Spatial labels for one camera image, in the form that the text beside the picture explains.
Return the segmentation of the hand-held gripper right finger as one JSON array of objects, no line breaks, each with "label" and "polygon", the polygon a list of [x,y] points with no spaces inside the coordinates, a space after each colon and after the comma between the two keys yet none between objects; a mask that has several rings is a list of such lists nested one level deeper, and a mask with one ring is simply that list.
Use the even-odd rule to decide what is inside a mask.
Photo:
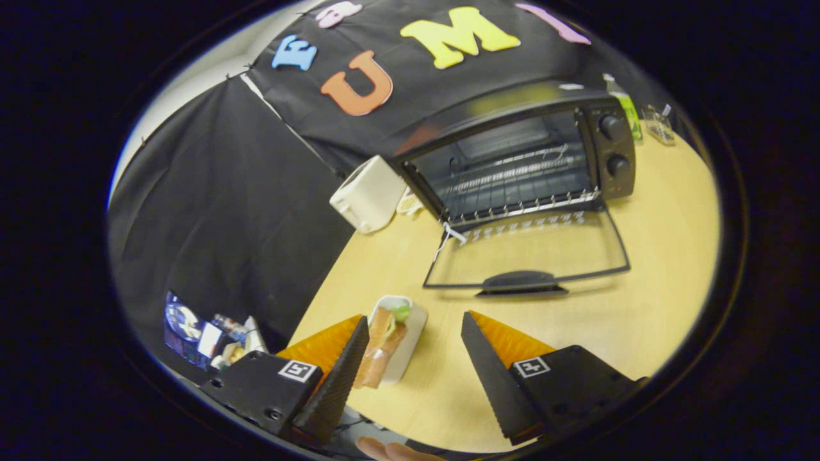
[{"label": "hand-held gripper right finger", "polygon": [[511,444],[573,435],[644,385],[580,345],[554,348],[477,311],[464,314],[461,338]]}]

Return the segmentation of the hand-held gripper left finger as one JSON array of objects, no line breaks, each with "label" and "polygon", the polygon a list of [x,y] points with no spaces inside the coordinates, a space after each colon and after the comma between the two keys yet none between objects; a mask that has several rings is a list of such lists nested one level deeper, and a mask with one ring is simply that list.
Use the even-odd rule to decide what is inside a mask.
[{"label": "hand-held gripper left finger", "polygon": [[249,352],[200,386],[217,405],[292,443],[333,437],[369,343],[357,314],[278,353]]}]

